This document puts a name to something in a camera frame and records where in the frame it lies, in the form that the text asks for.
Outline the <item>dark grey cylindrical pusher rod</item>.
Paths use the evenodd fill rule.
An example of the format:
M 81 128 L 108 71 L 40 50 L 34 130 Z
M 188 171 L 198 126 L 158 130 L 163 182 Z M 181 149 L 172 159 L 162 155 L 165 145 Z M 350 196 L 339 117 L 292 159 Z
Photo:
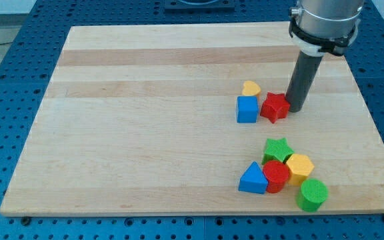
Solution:
M 299 53 L 285 94 L 290 104 L 290 112 L 296 113 L 302 109 L 322 58 L 307 55 L 302 51 Z

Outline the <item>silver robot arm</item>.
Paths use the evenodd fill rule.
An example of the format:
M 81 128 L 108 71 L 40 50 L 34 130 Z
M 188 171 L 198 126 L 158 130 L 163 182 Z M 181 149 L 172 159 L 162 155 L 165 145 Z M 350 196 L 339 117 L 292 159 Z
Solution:
M 289 36 L 300 52 L 286 92 L 299 112 L 326 54 L 343 56 L 358 35 L 364 0 L 298 0 L 289 10 Z

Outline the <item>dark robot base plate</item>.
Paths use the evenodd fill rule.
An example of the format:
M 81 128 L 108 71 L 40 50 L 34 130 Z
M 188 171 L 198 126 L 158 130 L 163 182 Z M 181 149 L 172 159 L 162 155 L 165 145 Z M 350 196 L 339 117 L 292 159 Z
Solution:
M 165 11 L 216 11 L 235 9 L 234 0 L 163 0 Z

